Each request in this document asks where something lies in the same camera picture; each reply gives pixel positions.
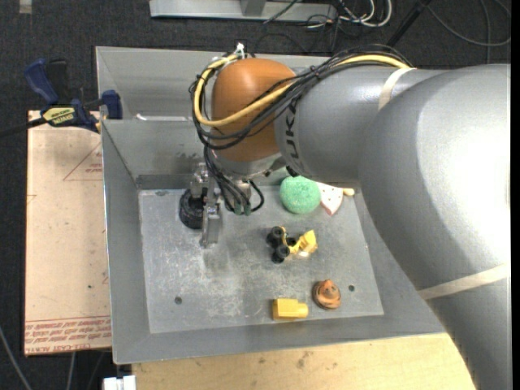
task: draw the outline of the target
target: wooden table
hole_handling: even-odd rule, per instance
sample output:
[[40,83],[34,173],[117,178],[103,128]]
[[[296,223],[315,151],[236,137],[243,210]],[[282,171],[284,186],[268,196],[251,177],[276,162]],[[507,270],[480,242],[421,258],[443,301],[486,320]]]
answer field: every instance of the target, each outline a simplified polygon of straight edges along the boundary
[[132,365],[139,390],[475,390],[448,334]]

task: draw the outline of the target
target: floor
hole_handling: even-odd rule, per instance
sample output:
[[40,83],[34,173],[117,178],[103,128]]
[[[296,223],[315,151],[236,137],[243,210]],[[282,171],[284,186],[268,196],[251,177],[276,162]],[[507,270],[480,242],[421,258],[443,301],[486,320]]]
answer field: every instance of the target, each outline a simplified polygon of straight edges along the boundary
[[[86,99],[96,96],[95,46],[160,47],[229,51],[237,40],[257,52],[328,55],[331,50],[369,43],[383,44],[418,0],[392,0],[393,16],[382,28],[346,24],[333,33],[306,30],[297,24],[209,19],[151,19],[149,0],[32,0],[32,14],[20,14],[20,0],[0,0],[0,131],[24,124],[25,111],[43,107],[23,70],[37,58],[65,58],[72,87]],[[464,67],[486,62],[510,63],[511,45],[469,43],[507,40],[511,0],[434,0],[431,7],[454,32],[425,10],[396,44],[417,67]],[[97,388],[103,376],[118,373],[110,353],[83,352],[26,358],[21,354],[24,319],[24,235],[27,139],[23,132],[0,138],[0,327],[13,358],[34,389]],[[0,346],[0,389],[28,388],[20,381],[6,350]]]

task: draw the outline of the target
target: metal stand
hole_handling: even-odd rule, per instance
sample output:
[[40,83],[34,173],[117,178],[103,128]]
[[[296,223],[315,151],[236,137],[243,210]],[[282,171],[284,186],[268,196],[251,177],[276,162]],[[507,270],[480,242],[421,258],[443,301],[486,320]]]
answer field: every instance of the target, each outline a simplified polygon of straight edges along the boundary
[[[151,0],[151,17],[268,20],[292,0]],[[333,17],[329,4],[294,3],[276,20],[305,22],[312,15]]]

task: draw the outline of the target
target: wire bundle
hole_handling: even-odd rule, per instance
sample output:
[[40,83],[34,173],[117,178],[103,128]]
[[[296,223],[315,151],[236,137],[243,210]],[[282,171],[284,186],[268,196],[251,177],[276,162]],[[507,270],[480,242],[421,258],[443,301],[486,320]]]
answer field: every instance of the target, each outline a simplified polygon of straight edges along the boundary
[[338,19],[346,22],[360,24],[362,26],[367,26],[368,28],[380,28],[388,23],[390,18],[392,17],[392,0],[384,0],[384,8],[383,14],[384,17],[381,20],[377,20],[375,18],[376,15],[376,4],[375,0],[367,0],[370,3],[370,13],[364,13],[362,15],[355,15],[353,11],[348,8],[345,4],[345,0],[338,0],[340,3],[341,9],[343,9],[344,14],[339,15]]
[[[326,62],[317,67],[310,67],[299,75],[276,82],[242,110],[237,111],[225,119],[212,120],[206,114],[206,86],[209,80],[215,76],[218,71],[239,58],[240,56],[236,53],[225,54],[223,57],[217,58],[197,76],[197,79],[192,83],[189,90],[193,102],[193,122],[195,123],[199,139],[204,145],[204,159],[208,172],[214,177],[220,190],[223,192],[226,208],[235,212],[237,215],[249,215],[251,212],[260,209],[264,202],[262,192],[252,180],[245,180],[245,182],[251,184],[260,197],[259,204],[253,208],[245,193],[215,165],[215,161],[210,154],[211,150],[228,149],[237,145],[246,137],[252,137],[258,134],[267,125],[280,117],[286,109],[295,109],[297,101],[304,93],[333,73],[343,71],[346,68],[364,65],[383,65],[397,68],[410,67],[406,59],[400,56],[396,51],[393,53],[385,53],[382,51],[359,53],[354,50],[344,50],[330,57]],[[234,123],[246,115],[251,114],[253,111],[260,112],[253,117],[250,123],[246,124],[240,130],[228,134],[224,134],[219,130],[219,127]],[[213,128],[217,132],[212,132],[205,127]],[[215,140],[227,142],[225,144],[215,144]],[[232,206],[225,193],[228,193],[234,198],[235,206]]]

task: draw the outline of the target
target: brown object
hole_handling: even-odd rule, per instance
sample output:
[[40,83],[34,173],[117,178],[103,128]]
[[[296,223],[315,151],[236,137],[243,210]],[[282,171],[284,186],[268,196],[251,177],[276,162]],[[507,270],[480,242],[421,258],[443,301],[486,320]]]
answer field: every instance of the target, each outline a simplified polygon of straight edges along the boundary
[[[217,77],[211,100],[211,118],[225,119],[248,106],[255,98],[265,93],[272,85],[285,78],[294,76],[294,72],[282,63],[270,59],[247,58],[231,63]],[[254,110],[234,123],[213,129],[214,134],[229,134],[241,130],[262,110]],[[253,129],[258,130],[262,124]],[[216,145],[223,145],[229,140],[214,140]],[[273,123],[261,132],[246,137],[237,145],[219,151],[219,155],[236,162],[251,162],[267,158],[278,152]]]
[[315,284],[312,297],[316,305],[326,310],[334,310],[341,305],[340,289],[332,280],[324,280]]

